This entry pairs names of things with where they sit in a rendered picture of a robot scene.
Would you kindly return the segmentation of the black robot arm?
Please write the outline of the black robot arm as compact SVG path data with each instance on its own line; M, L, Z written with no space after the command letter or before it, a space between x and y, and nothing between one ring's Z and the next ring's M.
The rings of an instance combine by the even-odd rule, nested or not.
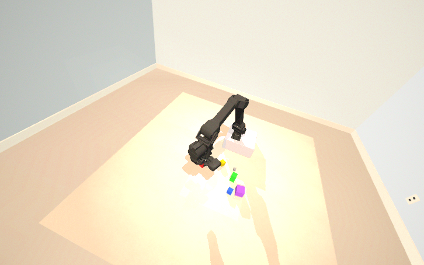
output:
M220 127L235 109L235 122L232 124L231 138L240 141L241 135L245 134L246 127L244 120L244 110L249 104L249 99L239 94L232 95L228 98L227 103L216 114L216 116L206 121L196 135L198 142L188 149L190 160L196 165L202 165L205 162L206 151L212 149L215 140L220 132ZM201 136L204 135L203 137Z

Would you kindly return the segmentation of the blue block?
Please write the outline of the blue block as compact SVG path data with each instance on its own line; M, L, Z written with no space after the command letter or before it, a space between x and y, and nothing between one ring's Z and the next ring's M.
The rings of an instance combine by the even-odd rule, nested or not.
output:
M230 187L229 187L226 193L227 193L227 194L229 194L229 195L231 195L231 194L232 194L232 192L233 192L233 190L234 190L234 189L232 189L232 188L230 188Z

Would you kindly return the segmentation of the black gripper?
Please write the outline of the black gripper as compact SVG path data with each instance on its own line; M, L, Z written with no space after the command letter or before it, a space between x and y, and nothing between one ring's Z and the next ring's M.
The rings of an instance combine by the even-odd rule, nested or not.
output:
M194 144L196 144L197 143L197 141L195 141L195 142L193 142L193 143L191 143L190 145L189 145L189 148L191 148ZM211 150L213 150L214 148L212 147L212 149ZM215 171L217 168L219 168L220 166L221 166L221 162L217 159L217 158L213 158L212 156L211 156L211 154L212 154L212 152L211 152L211 150L209 150L209 151L206 151L204 154L206 154L206 161L204 162L204 167L205 166L208 166L208 168L213 172L213 171Z

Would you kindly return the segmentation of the purple cube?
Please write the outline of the purple cube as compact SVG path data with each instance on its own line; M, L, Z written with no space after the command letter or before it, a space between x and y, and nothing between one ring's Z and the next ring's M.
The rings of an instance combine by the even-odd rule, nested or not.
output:
M237 185L235 188L235 196L243 197L245 194L245 187Z

